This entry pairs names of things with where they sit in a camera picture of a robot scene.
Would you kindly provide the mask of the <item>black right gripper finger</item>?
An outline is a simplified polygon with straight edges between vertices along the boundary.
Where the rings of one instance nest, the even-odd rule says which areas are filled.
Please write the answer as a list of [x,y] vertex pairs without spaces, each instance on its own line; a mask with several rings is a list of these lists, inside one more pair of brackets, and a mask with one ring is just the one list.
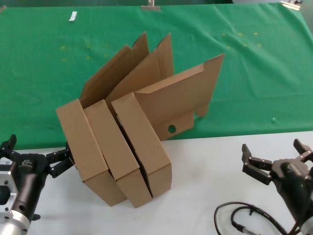
[[252,156],[248,146],[242,145],[242,171],[257,181],[269,185],[272,181],[272,176],[266,171],[271,171],[272,161],[255,158]]
[[313,150],[308,145],[303,144],[299,139],[295,139],[293,146],[299,153],[299,156],[295,158],[296,160],[301,162],[313,161]]

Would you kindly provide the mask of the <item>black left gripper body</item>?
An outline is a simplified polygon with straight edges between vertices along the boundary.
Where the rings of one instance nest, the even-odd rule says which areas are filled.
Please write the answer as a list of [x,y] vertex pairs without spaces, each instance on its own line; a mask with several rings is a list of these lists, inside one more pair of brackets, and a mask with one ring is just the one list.
[[40,219],[35,213],[41,192],[49,173],[49,164],[43,154],[11,153],[10,159],[17,171],[17,198],[13,210],[20,212],[27,219]]

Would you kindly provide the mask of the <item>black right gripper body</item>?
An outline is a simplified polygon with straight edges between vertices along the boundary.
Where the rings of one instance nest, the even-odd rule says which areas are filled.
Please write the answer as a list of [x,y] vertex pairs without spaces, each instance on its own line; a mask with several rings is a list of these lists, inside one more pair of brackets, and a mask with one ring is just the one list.
[[277,192],[296,222],[313,216],[313,187],[308,174],[308,166],[296,159],[276,160],[270,170]]

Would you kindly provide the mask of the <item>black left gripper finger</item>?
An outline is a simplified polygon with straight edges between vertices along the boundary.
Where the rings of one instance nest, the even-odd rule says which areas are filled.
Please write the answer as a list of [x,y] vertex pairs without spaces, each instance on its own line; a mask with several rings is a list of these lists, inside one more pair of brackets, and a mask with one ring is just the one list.
[[15,134],[12,134],[9,140],[2,142],[0,145],[0,158],[7,158],[14,160],[14,147],[16,145],[17,138]]
[[57,178],[73,166],[73,155],[68,143],[65,149],[49,153],[46,158],[49,164],[48,172],[52,178]]

